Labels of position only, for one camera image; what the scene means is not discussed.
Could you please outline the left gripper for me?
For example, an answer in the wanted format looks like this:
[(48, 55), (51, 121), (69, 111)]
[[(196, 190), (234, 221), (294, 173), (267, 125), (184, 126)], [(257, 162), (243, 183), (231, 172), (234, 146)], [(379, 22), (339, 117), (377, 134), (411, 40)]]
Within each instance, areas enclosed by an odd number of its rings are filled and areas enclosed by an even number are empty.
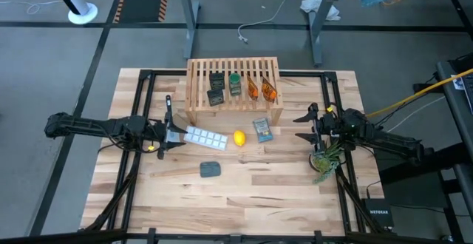
[(170, 149), (184, 146), (185, 143), (172, 143), (169, 140), (169, 133), (170, 132), (177, 132), (177, 133), (187, 133), (186, 130), (179, 128), (175, 124), (172, 123), (172, 109), (171, 109), (171, 96), (166, 96), (166, 113), (164, 117), (164, 122), (160, 124), (160, 147), (157, 151), (157, 158), (163, 159), (164, 153)]

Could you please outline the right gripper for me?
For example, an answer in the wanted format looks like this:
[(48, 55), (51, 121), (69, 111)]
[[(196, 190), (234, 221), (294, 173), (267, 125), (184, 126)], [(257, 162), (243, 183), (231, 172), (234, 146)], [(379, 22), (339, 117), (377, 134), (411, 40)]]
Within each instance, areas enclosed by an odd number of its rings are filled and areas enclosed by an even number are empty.
[(332, 111), (327, 111), (321, 117), (319, 117), (318, 113), (318, 104), (312, 103), (307, 108), (307, 114), (294, 119), (293, 122), (313, 121), (314, 133), (296, 133), (295, 136), (314, 144), (316, 152), (323, 152), (327, 148), (327, 145), (322, 140), (322, 135), (331, 135), (332, 128), (335, 125), (335, 120)]

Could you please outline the orange taco mix packet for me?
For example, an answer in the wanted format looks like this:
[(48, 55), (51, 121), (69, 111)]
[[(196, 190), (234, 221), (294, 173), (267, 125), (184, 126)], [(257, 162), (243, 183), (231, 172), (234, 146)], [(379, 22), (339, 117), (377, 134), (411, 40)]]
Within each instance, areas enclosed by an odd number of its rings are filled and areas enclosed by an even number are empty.
[(249, 74), (247, 74), (248, 79), (248, 95), (252, 101), (257, 101), (259, 94), (258, 94), (258, 87), (252, 80)]
[(265, 100), (271, 103), (274, 103), (277, 97), (276, 89), (265, 77), (262, 78), (262, 94)]

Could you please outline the green black pepper tin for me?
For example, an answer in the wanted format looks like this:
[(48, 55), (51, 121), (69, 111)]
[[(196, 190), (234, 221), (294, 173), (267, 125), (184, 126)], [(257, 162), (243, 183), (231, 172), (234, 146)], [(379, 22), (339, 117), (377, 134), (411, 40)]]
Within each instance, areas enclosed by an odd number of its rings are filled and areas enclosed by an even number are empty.
[(221, 89), (211, 89), (207, 91), (209, 106), (217, 106), (225, 103), (223, 91)]
[(209, 74), (211, 90), (225, 88), (225, 74), (222, 72), (213, 72)]

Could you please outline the green-lidded spice jar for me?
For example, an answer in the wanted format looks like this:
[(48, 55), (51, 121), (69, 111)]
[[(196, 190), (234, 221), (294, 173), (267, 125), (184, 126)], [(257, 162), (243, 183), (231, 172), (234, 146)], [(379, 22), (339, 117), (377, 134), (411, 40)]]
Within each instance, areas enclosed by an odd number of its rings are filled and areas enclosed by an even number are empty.
[(233, 72), (229, 75), (229, 87), (231, 96), (241, 95), (241, 76)]

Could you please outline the wooden slatted shelf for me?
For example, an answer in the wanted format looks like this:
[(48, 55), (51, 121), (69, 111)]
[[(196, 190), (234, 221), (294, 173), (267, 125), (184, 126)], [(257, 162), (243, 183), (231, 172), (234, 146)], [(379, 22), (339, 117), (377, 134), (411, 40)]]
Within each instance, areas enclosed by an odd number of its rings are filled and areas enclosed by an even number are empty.
[[(225, 74), (223, 95), (225, 103), (209, 106), (207, 91), (211, 89), (209, 74), (222, 72)], [(241, 95), (231, 96), (229, 75), (233, 72), (241, 76)], [(248, 95), (248, 79), (250, 75), (258, 87), (258, 100), (252, 101)], [(277, 91), (274, 103), (265, 100), (262, 94), (262, 78), (265, 77)], [(197, 122), (197, 115), (204, 112), (240, 111), (266, 112), (270, 122), (277, 125), (284, 101), (276, 57), (253, 58), (201, 58), (187, 60), (186, 95), (184, 110), (192, 123)]]

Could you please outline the white ice cube tray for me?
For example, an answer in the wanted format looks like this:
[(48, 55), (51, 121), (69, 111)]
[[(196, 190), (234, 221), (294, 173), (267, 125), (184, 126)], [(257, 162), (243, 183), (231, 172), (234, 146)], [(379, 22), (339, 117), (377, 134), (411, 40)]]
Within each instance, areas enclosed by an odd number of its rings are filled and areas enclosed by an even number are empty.
[(210, 132), (205, 129), (197, 128), (195, 126), (187, 126), (184, 134), (184, 141), (211, 149), (225, 151), (228, 137), (216, 132)]

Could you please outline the green air plant pot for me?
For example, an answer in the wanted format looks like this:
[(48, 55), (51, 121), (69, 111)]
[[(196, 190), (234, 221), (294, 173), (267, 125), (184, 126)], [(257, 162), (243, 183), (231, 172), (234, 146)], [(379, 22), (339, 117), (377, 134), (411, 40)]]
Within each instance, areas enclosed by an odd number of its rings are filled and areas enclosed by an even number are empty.
[(319, 173), (319, 176), (313, 180), (314, 184), (324, 182), (335, 173), (341, 165), (340, 156), (343, 153), (344, 149), (338, 141), (331, 143), (324, 150), (313, 150), (310, 153), (310, 166)]

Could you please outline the black netgear router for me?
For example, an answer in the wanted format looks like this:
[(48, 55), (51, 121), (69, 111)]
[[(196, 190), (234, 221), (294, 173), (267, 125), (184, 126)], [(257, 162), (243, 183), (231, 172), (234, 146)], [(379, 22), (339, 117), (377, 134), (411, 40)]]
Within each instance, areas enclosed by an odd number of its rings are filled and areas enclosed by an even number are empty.
[(383, 227), (392, 229), (394, 226), (392, 212), (389, 203), (381, 198), (363, 199), (362, 203), (370, 215)]

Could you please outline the white cloth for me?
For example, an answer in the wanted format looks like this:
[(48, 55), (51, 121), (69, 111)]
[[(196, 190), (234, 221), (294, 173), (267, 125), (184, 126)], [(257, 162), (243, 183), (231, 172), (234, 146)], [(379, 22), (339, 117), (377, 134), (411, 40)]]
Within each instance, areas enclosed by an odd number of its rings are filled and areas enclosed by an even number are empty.
[(326, 21), (340, 21), (341, 16), (339, 10), (333, 6), (330, 1), (326, 0), (302, 0), (300, 9), (305, 13), (318, 13), (323, 7), (327, 8)]

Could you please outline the white pillar round base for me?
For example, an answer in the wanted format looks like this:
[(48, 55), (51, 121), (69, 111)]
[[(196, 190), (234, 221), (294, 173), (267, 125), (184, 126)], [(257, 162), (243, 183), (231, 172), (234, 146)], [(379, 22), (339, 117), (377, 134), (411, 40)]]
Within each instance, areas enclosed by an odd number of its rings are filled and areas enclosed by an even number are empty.
[(73, 24), (88, 24), (96, 18), (98, 8), (86, 0), (62, 0), (69, 8), (68, 19)]

